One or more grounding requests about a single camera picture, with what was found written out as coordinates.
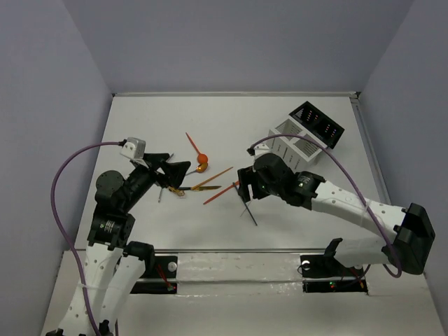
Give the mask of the gold metal knife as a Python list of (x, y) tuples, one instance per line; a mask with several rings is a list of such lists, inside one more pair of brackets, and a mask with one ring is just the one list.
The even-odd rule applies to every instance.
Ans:
[(178, 190), (182, 191), (208, 191), (217, 190), (222, 188), (221, 185), (201, 185), (199, 187), (179, 187)]

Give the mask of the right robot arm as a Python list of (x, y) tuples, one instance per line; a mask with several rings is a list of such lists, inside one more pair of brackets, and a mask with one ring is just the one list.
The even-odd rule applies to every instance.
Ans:
[(361, 199), (318, 174), (294, 172), (273, 153), (257, 157), (237, 173), (244, 202), (276, 196), (293, 207), (341, 218), (373, 233), (371, 238), (333, 239), (322, 257), (327, 273), (363, 264), (392, 265), (413, 275), (424, 272), (435, 231), (423, 206), (411, 203), (403, 208)]

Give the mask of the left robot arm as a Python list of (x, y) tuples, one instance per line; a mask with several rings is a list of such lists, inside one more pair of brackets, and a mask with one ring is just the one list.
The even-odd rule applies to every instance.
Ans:
[(189, 161), (168, 161), (169, 154), (143, 154), (128, 176), (108, 170), (96, 180), (96, 193), (85, 259), (69, 308), (51, 335), (112, 335), (125, 301), (139, 277), (155, 268), (153, 245), (129, 239), (134, 205), (154, 185), (181, 186)]

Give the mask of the gold chopstick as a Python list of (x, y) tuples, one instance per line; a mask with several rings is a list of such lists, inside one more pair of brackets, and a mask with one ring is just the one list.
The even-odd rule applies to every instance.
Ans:
[(214, 176), (212, 176), (212, 177), (206, 179), (205, 181), (203, 181), (203, 182), (201, 182), (201, 183), (198, 183), (197, 185), (193, 186), (193, 187), (191, 188), (191, 190), (196, 190), (196, 189), (198, 189), (199, 187), (202, 187), (202, 186), (205, 185), (206, 183), (208, 183), (208, 182), (210, 182), (210, 181), (212, 181), (212, 180), (218, 178), (219, 176), (221, 176), (221, 175), (227, 173), (228, 171), (232, 170), (233, 168), (234, 168), (234, 167), (229, 167), (229, 168), (223, 170), (222, 172), (220, 172), (220, 173), (218, 173), (218, 174), (216, 174), (216, 175), (214, 175)]

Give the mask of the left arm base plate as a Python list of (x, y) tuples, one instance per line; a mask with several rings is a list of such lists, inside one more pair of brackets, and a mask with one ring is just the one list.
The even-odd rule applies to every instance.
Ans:
[(155, 264), (137, 280), (131, 294), (175, 295), (178, 290), (176, 279), (178, 256), (156, 254)]

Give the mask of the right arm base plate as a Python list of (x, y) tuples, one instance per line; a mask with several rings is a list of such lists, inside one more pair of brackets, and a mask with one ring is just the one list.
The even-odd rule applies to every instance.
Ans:
[(363, 267), (345, 267), (323, 255), (301, 255), (297, 272), (304, 293), (368, 293)]

